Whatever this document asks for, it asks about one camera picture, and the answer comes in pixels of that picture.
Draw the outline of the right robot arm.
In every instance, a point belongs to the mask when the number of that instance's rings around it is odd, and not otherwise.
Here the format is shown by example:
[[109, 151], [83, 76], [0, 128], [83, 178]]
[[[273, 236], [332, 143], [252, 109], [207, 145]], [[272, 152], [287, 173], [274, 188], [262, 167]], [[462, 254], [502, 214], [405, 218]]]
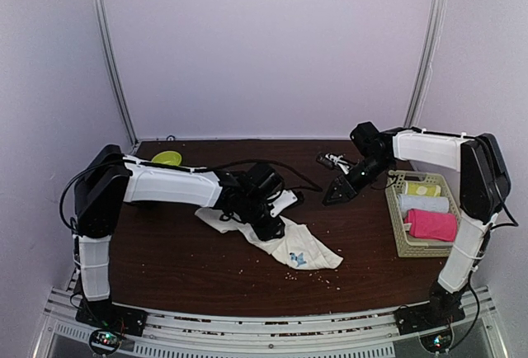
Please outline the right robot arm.
[[422, 314], [428, 325], [440, 326], [457, 308], [490, 233], [499, 226], [497, 216], [507, 209], [512, 184], [498, 141], [490, 133], [447, 134], [416, 127], [380, 131], [370, 122], [360, 123], [350, 138], [363, 157], [360, 162], [335, 153], [317, 157], [326, 168], [340, 171], [324, 205], [355, 199], [398, 161], [427, 163], [460, 175], [457, 199], [441, 177], [418, 184], [403, 181], [400, 173], [394, 175], [397, 187], [387, 194], [397, 238], [409, 236], [418, 245], [443, 243], [449, 253]]

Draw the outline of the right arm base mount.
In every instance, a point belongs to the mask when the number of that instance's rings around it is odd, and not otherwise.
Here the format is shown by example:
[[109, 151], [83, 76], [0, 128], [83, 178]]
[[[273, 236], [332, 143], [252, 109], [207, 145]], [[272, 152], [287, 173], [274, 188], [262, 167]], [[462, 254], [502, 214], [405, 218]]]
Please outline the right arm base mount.
[[436, 316], [430, 303], [402, 305], [394, 311], [400, 336], [418, 333], [421, 346], [433, 354], [446, 353], [455, 344], [454, 323], [464, 320], [465, 313], [458, 307], [447, 316]]

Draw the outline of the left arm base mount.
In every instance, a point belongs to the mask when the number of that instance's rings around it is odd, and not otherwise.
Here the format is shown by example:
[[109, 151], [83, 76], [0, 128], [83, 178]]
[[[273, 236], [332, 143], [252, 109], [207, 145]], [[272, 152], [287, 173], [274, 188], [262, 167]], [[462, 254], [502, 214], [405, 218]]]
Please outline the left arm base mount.
[[93, 327], [87, 342], [92, 352], [109, 356], [129, 343], [130, 337], [143, 335], [147, 317], [146, 311], [113, 304], [111, 299], [82, 299], [75, 319]]

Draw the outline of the white towel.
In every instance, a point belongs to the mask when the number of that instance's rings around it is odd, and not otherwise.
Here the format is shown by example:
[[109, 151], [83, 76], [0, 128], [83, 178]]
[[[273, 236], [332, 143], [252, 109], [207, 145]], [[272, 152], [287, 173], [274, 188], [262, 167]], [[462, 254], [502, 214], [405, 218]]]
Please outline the white towel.
[[337, 269], [343, 258], [314, 237], [305, 224], [297, 224], [285, 217], [285, 236], [263, 242], [249, 224], [227, 219], [220, 210], [201, 208], [195, 216], [220, 233], [240, 232], [253, 246], [271, 255], [279, 263], [298, 271]]

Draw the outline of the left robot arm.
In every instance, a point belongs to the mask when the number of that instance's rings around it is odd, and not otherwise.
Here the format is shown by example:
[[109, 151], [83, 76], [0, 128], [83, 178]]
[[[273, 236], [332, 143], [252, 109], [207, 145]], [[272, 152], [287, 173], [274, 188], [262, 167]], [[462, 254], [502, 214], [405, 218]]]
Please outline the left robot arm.
[[73, 189], [74, 257], [82, 282], [87, 316], [101, 328], [118, 322], [109, 283], [110, 243], [123, 204], [167, 202], [218, 210], [251, 227], [263, 242], [281, 238], [281, 212], [297, 201], [276, 170], [257, 161], [246, 172], [181, 167], [125, 155], [105, 146], [68, 184]]

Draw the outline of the pink towel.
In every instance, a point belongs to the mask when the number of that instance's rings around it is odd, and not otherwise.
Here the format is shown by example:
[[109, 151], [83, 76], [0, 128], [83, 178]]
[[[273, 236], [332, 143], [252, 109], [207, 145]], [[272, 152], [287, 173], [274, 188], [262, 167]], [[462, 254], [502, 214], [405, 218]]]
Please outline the pink towel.
[[414, 238], [452, 243], [457, 234], [457, 219], [453, 214], [424, 210], [409, 210], [405, 224], [410, 224], [409, 234]]

